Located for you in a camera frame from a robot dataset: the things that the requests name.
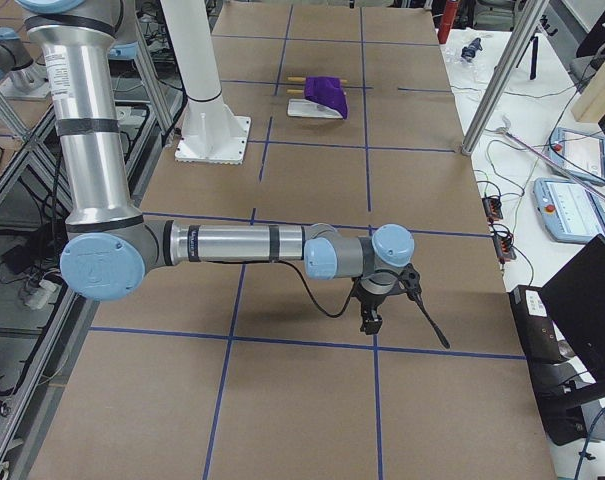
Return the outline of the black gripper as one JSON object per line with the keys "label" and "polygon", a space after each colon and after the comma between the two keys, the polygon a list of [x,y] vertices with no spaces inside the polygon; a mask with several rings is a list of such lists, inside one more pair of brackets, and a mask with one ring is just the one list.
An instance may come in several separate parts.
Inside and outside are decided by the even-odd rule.
{"label": "black gripper", "polygon": [[393,292],[397,282],[379,283],[370,279],[357,279],[354,282],[354,298],[360,303],[360,331],[365,335],[377,335],[383,325],[378,308]]}

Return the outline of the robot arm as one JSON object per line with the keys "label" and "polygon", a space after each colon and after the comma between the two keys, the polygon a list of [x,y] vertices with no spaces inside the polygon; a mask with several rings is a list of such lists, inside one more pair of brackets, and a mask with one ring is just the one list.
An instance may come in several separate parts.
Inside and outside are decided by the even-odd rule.
{"label": "robot arm", "polygon": [[25,1],[29,37],[42,49],[73,208],[62,277],[76,293],[117,300],[150,271],[184,261],[281,263],[305,281],[348,278],[361,329],[379,331],[379,306],[392,295],[422,299],[403,226],[345,237],[328,224],[191,225],[148,221],[134,205],[108,64],[110,51],[135,30],[130,1]]}

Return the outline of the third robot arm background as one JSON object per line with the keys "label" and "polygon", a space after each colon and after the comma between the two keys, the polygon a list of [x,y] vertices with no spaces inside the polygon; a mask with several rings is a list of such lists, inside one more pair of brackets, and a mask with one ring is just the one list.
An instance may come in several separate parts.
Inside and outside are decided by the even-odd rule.
{"label": "third robot arm background", "polygon": [[44,100],[50,95],[46,68],[9,27],[0,27],[0,92],[13,100]]}

